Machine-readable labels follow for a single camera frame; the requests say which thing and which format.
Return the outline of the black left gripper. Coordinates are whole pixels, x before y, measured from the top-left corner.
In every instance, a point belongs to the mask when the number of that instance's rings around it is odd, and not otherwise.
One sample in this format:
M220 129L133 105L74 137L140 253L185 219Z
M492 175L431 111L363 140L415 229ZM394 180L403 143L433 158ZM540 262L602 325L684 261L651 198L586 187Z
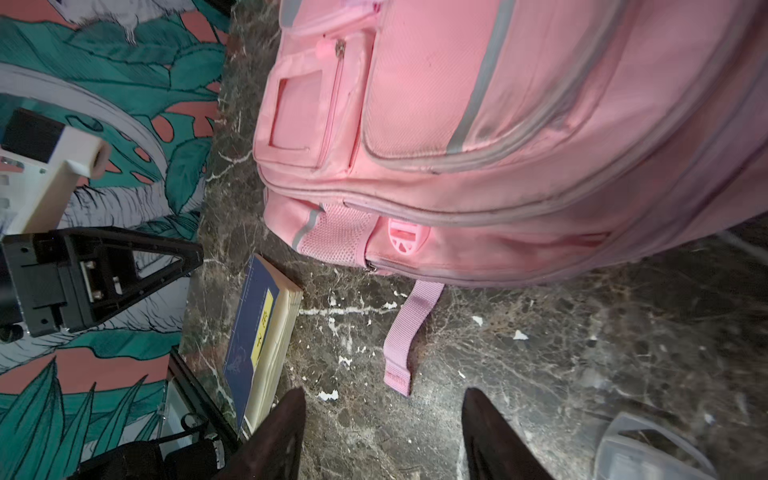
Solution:
M98 326L203 263L203 247L117 227L1 240L1 340Z

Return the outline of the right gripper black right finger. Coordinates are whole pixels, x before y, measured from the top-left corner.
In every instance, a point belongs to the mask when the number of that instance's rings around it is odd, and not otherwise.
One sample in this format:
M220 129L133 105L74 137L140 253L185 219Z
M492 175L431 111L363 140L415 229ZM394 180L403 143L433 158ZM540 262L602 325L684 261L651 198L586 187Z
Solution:
M461 420L470 479L553 480L480 389L465 391Z

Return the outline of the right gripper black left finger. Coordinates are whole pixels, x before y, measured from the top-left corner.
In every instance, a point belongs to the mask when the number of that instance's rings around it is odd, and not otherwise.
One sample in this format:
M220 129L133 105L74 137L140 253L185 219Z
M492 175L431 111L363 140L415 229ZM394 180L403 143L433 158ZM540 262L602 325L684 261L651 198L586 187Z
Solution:
M293 388L214 479L297 479L305 426L305 391Z

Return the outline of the dark blue book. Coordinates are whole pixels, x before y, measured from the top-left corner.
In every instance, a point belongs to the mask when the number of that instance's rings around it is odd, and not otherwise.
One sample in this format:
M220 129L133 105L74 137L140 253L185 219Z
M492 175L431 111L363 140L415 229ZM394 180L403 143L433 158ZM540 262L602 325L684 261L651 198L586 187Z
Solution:
M302 298L301 288L265 258L250 259L224 366L244 439L272 408Z

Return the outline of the pink student backpack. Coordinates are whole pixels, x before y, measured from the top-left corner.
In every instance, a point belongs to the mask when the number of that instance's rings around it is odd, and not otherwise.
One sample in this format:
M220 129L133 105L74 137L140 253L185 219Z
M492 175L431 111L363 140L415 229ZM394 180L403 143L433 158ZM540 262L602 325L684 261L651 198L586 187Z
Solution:
M253 156L295 251L445 285L634 261L767 210L763 1L284 1Z

